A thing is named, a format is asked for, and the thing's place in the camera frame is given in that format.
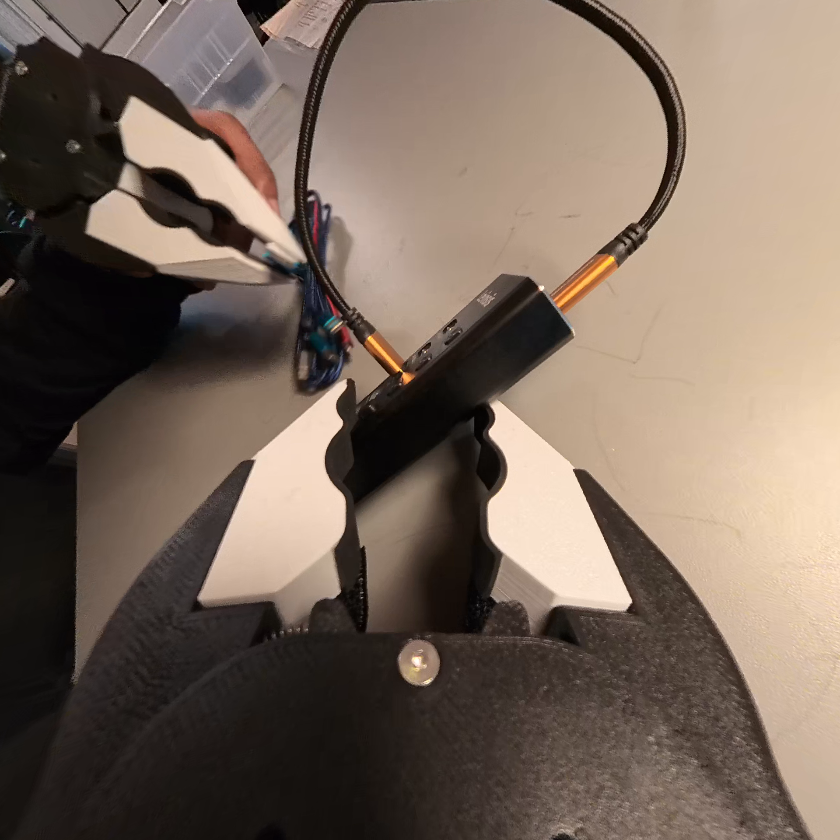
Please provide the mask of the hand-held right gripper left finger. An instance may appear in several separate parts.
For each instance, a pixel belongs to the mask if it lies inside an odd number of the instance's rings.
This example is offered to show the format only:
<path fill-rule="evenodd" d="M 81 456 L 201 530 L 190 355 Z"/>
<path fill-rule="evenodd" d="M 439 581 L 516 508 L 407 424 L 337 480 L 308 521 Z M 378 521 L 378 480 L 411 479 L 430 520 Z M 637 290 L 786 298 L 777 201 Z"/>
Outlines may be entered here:
<path fill-rule="evenodd" d="M 356 419 L 354 382 L 339 381 L 250 460 L 202 607 L 272 603 L 290 629 L 321 600 L 339 600 L 365 630 L 366 558 L 345 484 Z"/>

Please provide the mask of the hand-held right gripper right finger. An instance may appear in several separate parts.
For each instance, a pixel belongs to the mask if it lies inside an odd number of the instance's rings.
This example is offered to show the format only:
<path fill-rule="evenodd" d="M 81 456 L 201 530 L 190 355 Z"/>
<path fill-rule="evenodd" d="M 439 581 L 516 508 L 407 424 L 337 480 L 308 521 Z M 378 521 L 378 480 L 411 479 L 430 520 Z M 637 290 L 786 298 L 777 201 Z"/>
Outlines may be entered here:
<path fill-rule="evenodd" d="M 560 612 L 626 615 L 632 598 L 572 464 L 500 402 L 476 410 L 478 523 L 466 628 L 516 602 L 532 635 Z"/>

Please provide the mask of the person's left forearm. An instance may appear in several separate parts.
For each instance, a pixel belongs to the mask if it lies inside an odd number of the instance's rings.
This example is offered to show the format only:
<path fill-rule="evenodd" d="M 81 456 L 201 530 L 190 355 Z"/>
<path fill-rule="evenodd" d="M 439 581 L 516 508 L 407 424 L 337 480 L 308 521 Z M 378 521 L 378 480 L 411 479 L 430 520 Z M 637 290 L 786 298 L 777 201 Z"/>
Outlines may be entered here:
<path fill-rule="evenodd" d="M 43 466 L 85 413 L 155 362 L 197 291 L 98 268 L 32 237 L 1 302 L 2 474 Z"/>

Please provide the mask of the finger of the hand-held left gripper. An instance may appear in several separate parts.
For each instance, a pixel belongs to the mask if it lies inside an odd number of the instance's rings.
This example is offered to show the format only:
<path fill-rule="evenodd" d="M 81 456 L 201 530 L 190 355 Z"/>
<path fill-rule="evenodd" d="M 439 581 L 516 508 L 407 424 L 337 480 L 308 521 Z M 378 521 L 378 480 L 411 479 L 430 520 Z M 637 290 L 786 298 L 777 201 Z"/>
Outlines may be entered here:
<path fill-rule="evenodd" d="M 199 284 L 268 286 L 292 267 L 287 226 L 254 234 L 207 207 L 183 206 L 188 217 L 112 191 L 90 206 L 86 234 L 162 274 Z"/>
<path fill-rule="evenodd" d="M 183 203 L 207 207 L 256 234 L 273 234 L 280 225 L 266 199 L 213 137 L 198 135 L 145 101 L 130 97 L 118 121 L 125 162 L 117 191 L 138 197 L 179 217 Z M 292 265 L 307 257 L 292 234 Z"/>

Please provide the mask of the white paper sheet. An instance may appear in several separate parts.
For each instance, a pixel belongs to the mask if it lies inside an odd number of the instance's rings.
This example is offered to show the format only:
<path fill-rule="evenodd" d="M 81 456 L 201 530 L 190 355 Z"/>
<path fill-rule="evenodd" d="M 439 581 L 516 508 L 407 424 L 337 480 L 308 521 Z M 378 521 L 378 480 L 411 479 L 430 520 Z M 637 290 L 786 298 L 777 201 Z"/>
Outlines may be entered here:
<path fill-rule="evenodd" d="M 289 1 L 264 24 L 270 39 L 319 49 L 344 1 Z"/>

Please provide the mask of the clear plastic bin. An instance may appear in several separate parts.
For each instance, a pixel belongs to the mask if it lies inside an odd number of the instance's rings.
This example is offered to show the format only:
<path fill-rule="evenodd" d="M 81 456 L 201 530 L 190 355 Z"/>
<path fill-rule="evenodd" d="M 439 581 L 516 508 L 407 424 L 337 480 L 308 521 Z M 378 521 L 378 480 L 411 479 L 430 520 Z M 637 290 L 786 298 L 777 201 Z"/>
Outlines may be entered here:
<path fill-rule="evenodd" d="M 312 68 L 261 24 L 286 2 L 136 3 L 103 50 L 156 75 L 189 108 L 236 117 L 272 165 L 293 153 Z"/>

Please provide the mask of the person's left hand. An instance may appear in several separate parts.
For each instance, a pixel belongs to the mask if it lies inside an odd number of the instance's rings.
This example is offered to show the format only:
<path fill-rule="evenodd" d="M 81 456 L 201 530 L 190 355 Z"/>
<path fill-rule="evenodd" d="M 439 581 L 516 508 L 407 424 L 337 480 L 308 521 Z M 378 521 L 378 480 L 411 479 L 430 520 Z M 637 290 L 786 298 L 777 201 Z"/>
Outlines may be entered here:
<path fill-rule="evenodd" d="M 230 113 L 217 110 L 191 108 L 190 113 L 198 125 L 227 144 L 238 168 L 266 199 L 275 214 L 280 215 L 274 172 L 242 122 Z"/>

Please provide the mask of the black long USB hub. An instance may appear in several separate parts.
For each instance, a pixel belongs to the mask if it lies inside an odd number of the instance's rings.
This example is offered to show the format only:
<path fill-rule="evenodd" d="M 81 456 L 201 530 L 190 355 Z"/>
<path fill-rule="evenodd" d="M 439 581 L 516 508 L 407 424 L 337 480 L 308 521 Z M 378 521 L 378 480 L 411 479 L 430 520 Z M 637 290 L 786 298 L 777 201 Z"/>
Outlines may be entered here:
<path fill-rule="evenodd" d="M 574 336 L 550 294 L 503 274 L 357 405 L 353 467 L 345 484 L 360 502 L 440 444 Z"/>

